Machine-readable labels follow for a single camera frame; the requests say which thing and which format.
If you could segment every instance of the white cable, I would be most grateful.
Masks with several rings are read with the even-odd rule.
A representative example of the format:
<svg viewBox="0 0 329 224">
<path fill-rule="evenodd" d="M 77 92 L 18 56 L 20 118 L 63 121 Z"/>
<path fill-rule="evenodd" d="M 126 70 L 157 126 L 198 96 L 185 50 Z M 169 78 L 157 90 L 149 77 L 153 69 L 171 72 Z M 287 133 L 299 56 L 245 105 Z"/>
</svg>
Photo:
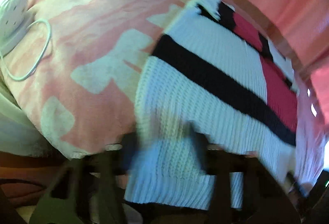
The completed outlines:
<svg viewBox="0 0 329 224">
<path fill-rule="evenodd" d="M 23 81 L 23 80 L 26 80 L 29 76 L 31 76 L 34 73 L 35 69 L 37 68 L 38 64 L 40 63 L 40 61 L 41 61 L 41 59 L 42 59 L 42 57 L 43 57 L 43 55 L 44 55 L 44 53 L 45 53 L 45 51 L 47 49 L 47 46 L 49 44 L 50 37 L 51 37 L 51 26 L 50 26 L 50 24 L 49 24 L 49 22 L 47 20 L 45 20 L 45 19 L 38 19 L 38 20 L 34 21 L 32 24 L 30 24 L 26 28 L 26 30 L 28 31 L 31 28 L 31 26 L 33 26 L 36 23 L 44 23 L 47 26 L 48 36 L 47 36 L 46 42 L 44 44 L 44 47 L 43 47 L 43 49 L 41 51 L 41 54 L 40 54 L 39 58 L 37 59 L 37 61 L 33 65 L 33 67 L 30 69 L 29 72 L 27 72 L 27 74 L 25 76 L 23 76 L 23 77 L 16 77 L 16 76 L 12 75 L 10 73 L 10 71 L 8 70 L 8 67 L 7 67 L 7 65 L 6 65 L 6 63 L 4 61 L 3 55 L 2 55 L 2 53 L 0 51 L 0 58 L 1 58 L 2 62 L 3 62 L 3 64 L 4 64 L 4 67 L 6 69 L 6 72 L 8 73 L 9 77 L 11 77 L 15 81 Z"/>
</svg>

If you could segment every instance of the red knit panel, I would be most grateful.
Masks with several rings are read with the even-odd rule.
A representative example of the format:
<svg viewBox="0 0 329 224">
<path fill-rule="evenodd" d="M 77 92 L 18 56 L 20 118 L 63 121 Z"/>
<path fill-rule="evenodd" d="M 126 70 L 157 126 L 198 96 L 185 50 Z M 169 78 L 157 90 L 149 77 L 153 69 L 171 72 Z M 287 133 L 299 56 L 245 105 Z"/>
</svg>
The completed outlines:
<svg viewBox="0 0 329 224">
<path fill-rule="evenodd" d="M 297 129 L 297 97 L 282 81 L 282 72 L 260 56 L 267 88 L 267 105 L 292 132 Z"/>
<path fill-rule="evenodd" d="M 262 52 L 263 45 L 259 39 L 258 30 L 237 13 L 233 13 L 233 19 L 236 24 L 234 33 L 252 45 L 257 51 Z"/>
</svg>

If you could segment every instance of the knit sweater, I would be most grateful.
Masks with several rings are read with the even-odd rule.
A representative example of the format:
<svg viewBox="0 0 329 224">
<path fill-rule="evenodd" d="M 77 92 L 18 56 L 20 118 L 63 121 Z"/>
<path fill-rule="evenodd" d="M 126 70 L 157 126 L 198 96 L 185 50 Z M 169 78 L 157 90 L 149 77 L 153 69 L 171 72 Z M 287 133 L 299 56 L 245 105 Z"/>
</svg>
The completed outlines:
<svg viewBox="0 0 329 224">
<path fill-rule="evenodd" d="M 262 48 L 225 26 L 221 3 L 188 2 L 143 68 L 135 114 L 144 148 L 130 173 L 128 201 L 208 208 L 215 177 L 200 169 L 185 136 L 190 121 L 229 152 L 257 151 L 274 178 L 285 179 L 295 148 L 295 93 Z M 231 174 L 231 200 L 241 206 L 240 173 Z"/>
</svg>

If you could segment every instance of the pink bed sheet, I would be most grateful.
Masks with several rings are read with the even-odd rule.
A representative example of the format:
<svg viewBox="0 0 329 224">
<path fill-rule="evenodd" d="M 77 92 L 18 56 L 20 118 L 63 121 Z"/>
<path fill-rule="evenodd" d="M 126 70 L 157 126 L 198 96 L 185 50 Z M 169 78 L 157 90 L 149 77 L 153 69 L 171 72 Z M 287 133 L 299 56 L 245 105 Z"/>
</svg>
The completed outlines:
<svg viewBox="0 0 329 224">
<path fill-rule="evenodd" d="M 52 40 L 33 76 L 14 82 L 4 74 L 5 81 L 37 129 L 66 157 L 99 152 L 134 129 L 140 72 L 186 1 L 31 0 L 36 19 L 49 20 Z M 45 27 L 35 26 L 6 56 L 13 74 L 29 70 L 45 37 Z M 295 170 L 301 182 L 314 182 L 323 167 L 324 139 L 304 91 L 298 98 Z"/>
</svg>

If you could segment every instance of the white ribbed knit fabric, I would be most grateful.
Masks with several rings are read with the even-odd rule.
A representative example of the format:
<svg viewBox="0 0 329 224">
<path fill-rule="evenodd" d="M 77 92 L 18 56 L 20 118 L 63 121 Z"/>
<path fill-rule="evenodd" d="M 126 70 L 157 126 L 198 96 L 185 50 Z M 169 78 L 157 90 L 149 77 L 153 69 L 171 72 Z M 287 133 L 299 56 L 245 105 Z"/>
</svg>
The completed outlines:
<svg viewBox="0 0 329 224">
<path fill-rule="evenodd" d="M 164 33 L 266 102 L 258 53 L 226 28 L 198 15 L 198 1 L 201 3 L 191 0 Z M 202 0 L 202 5 L 215 14 L 218 2 Z M 125 194 L 128 201 L 208 208 L 214 176 L 200 170 L 192 143 L 184 137 L 189 121 L 196 124 L 198 132 L 209 134 L 211 143 L 223 145 L 227 151 L 257 151 L 278 182 L 285 179 L 294 147 L 157 57 L 149 57 L 142 71 L 135 112 L 145 149 L 130 174 Z M 240 207 L 240 173 L 232 174 L 231 187 L 232 206 Z"/>
</svg>

